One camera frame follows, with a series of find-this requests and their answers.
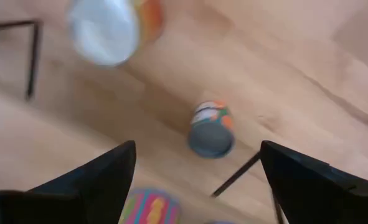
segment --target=colorful label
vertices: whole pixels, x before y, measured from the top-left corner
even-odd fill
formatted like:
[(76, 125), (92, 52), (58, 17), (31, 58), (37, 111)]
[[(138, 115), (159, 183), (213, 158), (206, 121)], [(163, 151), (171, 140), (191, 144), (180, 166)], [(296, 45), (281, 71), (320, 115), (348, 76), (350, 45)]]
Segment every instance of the colorful label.
[(232, 120), (225, 103), (220, 101), (207, 101), (201, 103), (197, 109), (192, 125), (202, 122), (218, 122), (229, 130), (232, 130)]
[(137, 12), (141, 28), (141, 45), (156, 39), (163, 25), (160, 0), (131, 0)]
[(179, 206), (167, 195), (145, 190), (127, 198), (119, 224), (177, 224)]

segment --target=can lid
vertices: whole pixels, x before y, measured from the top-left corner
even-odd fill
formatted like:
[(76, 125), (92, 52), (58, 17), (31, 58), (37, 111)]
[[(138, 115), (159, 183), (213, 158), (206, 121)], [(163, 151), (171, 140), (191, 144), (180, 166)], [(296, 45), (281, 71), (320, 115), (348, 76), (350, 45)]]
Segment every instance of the can lid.
[(233, 134), (220, 123), (195, 124), (189, 133), (189, 146), (198, 155), (218, 159), (227, 155), (234, 145)]
[(127, 0), (79, 0), (69, 22), (77, 51), (99, 65), (118, 65), (139, 45), (139, 22)]

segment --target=open can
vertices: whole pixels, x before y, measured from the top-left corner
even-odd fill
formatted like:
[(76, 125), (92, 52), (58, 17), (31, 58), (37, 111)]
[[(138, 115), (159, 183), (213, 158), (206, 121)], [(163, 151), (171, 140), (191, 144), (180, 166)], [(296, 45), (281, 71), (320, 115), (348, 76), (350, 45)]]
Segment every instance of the open can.
[(195, 110), (189, 133), (189, 147), (198, 155), (218, 159), (226, 156), (234, 146), (232, 119), (223, 102), (206, 101)]

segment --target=wooden floor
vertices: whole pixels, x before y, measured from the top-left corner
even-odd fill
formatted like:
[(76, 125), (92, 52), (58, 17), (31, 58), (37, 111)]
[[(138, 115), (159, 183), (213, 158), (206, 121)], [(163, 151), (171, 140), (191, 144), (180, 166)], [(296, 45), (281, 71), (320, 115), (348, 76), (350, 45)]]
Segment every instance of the wooden floor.
[[(68, 1), (0, 0), (0, 20), (40, 17), (45, 35), (31, 105), (119, 142), (139, 162), (208, 195), (264, 139), (368, 179), (368, 0), (164, 0), (163, 35), (120, 68), (80, 59)], [(0, 34), (0, 89), (23, 100), (29, 32)], [(204, 100), (230, 106), (235, 149), (205, 160), (186, 144)], [(275, 217), (257, 164), (219, 200), (267, 223)]]

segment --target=black metal leg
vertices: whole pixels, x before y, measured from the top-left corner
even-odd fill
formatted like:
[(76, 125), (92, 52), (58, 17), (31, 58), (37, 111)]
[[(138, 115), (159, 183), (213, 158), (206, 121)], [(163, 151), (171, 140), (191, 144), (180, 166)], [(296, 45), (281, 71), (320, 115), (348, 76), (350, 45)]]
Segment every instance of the black metal leg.
[(34, 94), (34, 86), (37, 78), (38, 63), (40, 57), (40, 43), (42, 37), (42, 21), (14, 21), (0, 22), (0, 30), (21, 26), (32, 26), (32, 45), (29, 59), (29, 69), (27, 75), (26, 100), (30, 100)]
[(260, 151), (258, 151), (249, 161), (247, 161), (236, 173), (234, 173), (225, 183), (223, 183), (211, 197), (218, 197), (227, 190), (240, 176), (248, 171), (258, 160), (260, 160)]
[(275, 206), (275, 214), (276, 214), (276, 219), (278, 220), (278, 224), (285, 224), (285, 222), (283, 221), (282, 208), (279, 205), (273, 193), (272, 193), (272, 197), (273, 197), (273, 204)]

